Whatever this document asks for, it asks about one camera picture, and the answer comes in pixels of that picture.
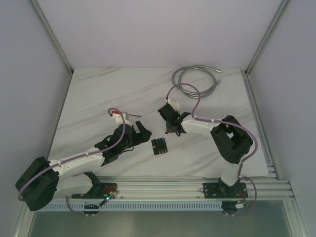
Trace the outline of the black fuse box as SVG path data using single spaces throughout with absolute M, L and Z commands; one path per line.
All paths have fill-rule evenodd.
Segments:
M 166 154 L 168 152 L 165 138 L 151 140 L 154 155 Z

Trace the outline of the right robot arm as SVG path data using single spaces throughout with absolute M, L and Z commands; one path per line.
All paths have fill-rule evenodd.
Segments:
M 225 160 L 222 174 L 219 178 L 219 193 L 230 197 L 236 191 L 236 184 L 241 181 L 243 163 L 255 154 L 258 142 L 255 136 L 242 127 L 233 116 L 223 120 L 207 120 L 190 115 L 180 114 L 172 105 L 166 103 L 158 110 L 166 122 L 166 131 L 180 136 L 182 133 L 195 133 L 213 138 L 217 149 Z

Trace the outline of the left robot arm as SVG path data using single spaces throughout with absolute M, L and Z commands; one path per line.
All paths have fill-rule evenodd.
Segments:
M 140 121 L 136 121 L 136 127 L 138 131 L 132 125 L 120 124 L 112 135 L 77 158 L 35 159 L 15 184 L 19 198 L 30 211 L 59 198 L 102 198 L 105 187 L 95 173 L 127 150 L 148 142 L 152 135 Z

